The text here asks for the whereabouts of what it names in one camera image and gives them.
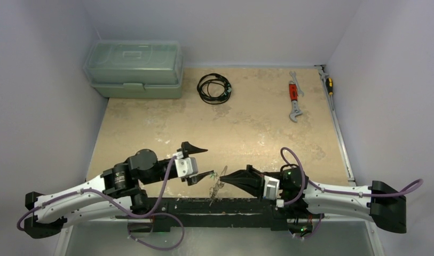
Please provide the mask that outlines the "large metal keyring with keys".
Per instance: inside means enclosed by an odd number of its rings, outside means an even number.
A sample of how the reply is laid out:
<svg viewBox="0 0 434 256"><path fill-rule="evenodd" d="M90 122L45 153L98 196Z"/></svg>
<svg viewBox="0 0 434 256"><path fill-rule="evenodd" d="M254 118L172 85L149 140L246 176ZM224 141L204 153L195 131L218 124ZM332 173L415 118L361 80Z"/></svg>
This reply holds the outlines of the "large metal keyring with keys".
<svg viewBox="0 0 434 256"><path fill-rule="evenodd" d="M224 183L220 180L221 176L224 176L226 174L228 166L225 165L223 170L220 173L217 173L217 177L214 179L215 180L215 184L209 188L209 199L210 199L210 203L209 205L211 206L213 204L213 202L215 201L215 199L217 198L217 194L218 191L224 187Z"/></svg>

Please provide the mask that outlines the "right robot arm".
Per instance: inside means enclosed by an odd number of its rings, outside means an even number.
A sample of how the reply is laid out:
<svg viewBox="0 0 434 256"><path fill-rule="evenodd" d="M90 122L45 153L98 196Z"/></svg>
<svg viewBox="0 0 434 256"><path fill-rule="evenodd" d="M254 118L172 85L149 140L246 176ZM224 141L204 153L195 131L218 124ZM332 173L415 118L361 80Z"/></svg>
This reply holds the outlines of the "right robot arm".
<svg viewBox="0 0 434 256"><path fill-rule="evenodd" d="M344 187L314 183L297 164L283 165L278 172L261 172L251 165L223 175L231 184L260 201L269 201L289 219L312 219L337 214L364 219L385 231L404 234L406 197L381 181L370 186Z"/></svg>

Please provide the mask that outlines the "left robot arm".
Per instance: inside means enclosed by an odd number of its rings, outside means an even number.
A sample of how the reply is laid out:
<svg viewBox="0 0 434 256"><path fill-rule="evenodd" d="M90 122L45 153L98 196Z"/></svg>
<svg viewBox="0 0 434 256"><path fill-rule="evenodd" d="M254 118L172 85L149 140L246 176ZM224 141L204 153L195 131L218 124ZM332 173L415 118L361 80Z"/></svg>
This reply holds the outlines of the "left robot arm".
<svg viewBox="0 0 434 256"><path fill-rule="evenodd" d="M149 218L157 212L168 180L180 178L192 186L207 175L198 173L193 157L204 152L188 141L164 160L151 149L141 149L73 188L49 195L27 193L28 211L17 221L17 229L40 239L77 222L119 213L132 219Z"/></svg>

